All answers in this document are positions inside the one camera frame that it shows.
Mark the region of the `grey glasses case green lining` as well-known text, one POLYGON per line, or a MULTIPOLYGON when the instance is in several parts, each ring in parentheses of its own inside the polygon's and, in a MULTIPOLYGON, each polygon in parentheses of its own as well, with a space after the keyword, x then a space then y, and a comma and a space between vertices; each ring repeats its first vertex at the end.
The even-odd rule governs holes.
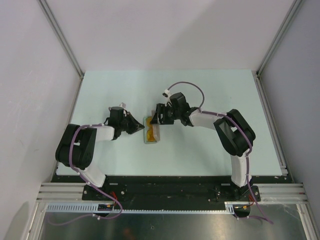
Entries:
POLYGON ((151 120, 155 115, 155 111, 151 111, 150 116, 143 118, 143 140, 145 144, 156 144, 160 142, 160 127, 158 124, 151 124, 151 120))

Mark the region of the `yellow sunglasses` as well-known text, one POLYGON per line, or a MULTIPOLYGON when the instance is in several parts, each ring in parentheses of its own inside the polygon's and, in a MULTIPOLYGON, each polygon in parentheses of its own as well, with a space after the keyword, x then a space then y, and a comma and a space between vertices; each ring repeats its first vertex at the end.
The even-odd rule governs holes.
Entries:
POLYGON ((154 136, 154 131, 153 131, 153 126, 151 125, 151 120, 152 120, 151 116, 148 116, 145 120, 145 123, 146 123, 145 139, 146 139, 147 143, 155 143, 157 141, 154 136))

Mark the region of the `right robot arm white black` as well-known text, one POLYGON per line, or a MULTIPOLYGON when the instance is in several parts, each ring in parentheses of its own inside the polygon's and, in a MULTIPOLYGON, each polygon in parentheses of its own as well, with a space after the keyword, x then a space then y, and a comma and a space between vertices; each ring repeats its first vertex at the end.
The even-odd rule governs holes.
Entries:
POLYGON ((231 184, 226 196, 242 201, 252 190, 249 154, 256 134, 237 109, 216 113, 191 107, 181 93, 163 94, 166 103, 158 103, 150 123, 172 125, 179 120, 184 126, 216 131, 224 150, 231 158, 231 184))

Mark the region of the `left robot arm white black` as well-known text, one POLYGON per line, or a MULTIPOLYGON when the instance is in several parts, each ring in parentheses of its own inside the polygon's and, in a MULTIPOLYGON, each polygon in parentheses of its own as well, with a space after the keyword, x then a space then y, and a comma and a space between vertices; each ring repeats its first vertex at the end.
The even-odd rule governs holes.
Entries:
POLYGON ((96 143, 117 140, 123 132, 132 135, 145 127, 126 109, 125 104, 109 108, 109 116, 98 124, 68 124, 55 151, 55 160, 71 168, 100 200, 110 196, 111 188, 104 184, 106 175, 93 163, 96 143))

